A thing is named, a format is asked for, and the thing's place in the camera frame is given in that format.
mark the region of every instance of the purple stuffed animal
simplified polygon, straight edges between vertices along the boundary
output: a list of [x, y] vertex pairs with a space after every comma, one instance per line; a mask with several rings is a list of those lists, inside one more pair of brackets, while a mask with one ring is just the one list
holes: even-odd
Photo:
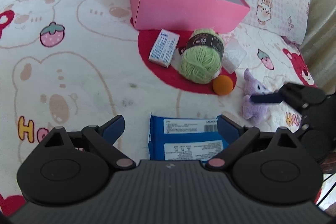
[[270, 91], [252, 76], [249, 69], [245, 70], [244, 79], [246, 83], [244, 85], [243, 118], [248, 120], [251, 124], [257, 125], [264, 119], [268, 105], [253, 104], [250, 101], [250, 97], [255, 94], [267, 94], [270, 93]]

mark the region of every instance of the transparent plastic container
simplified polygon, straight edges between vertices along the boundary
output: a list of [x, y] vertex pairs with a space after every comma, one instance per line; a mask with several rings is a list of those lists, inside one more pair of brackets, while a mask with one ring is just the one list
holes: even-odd
[[228, 73], [233, 73], [241, 64], [247, 52], [236, 41], [230, 41], [224, 48], [222, 67]]

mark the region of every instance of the purple plush ear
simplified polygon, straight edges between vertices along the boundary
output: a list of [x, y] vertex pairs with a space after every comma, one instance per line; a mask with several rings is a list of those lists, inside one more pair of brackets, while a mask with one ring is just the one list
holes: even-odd
[[254, 80], [253, 75], [250, 73], [249, 69], [246, 69], [244, 72], [244, 79], [246, 82]]

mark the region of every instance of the bed sheet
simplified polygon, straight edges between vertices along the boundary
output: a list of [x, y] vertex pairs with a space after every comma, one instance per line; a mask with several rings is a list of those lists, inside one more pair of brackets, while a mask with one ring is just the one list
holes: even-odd
[[[147, 62], [159, 31], [132, 27], [129, 0], [0, 0], [0, 207], [22, 203], [16, 172], [54, 126], [68, 131], [103, 124], [117, 114], [126, 128], [115, 146], [139, 162], [148, 158], [150, 114], [212, 118], [241, 125], [243, 72], [249, 68], [270, 90], [285, 81], [313, 85], [298, 50], [269, 31], [239, 24], [222, 34], [248, 53], [232, 79], [234, 90], [215, 95], [174, 69]], [[191, 32], [178, 32], [184, 43]], [[269, 107], [263, 131], [295, 131], [301, 117], [284, 103]]]

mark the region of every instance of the orange ball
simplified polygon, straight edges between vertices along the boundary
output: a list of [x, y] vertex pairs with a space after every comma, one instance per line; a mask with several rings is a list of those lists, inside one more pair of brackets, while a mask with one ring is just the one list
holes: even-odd
[[226, 75], [219, 75], [212, 82], [213, 91], [219, 95], [227, 95], [233, 90], [233, 82], [230, 77]]

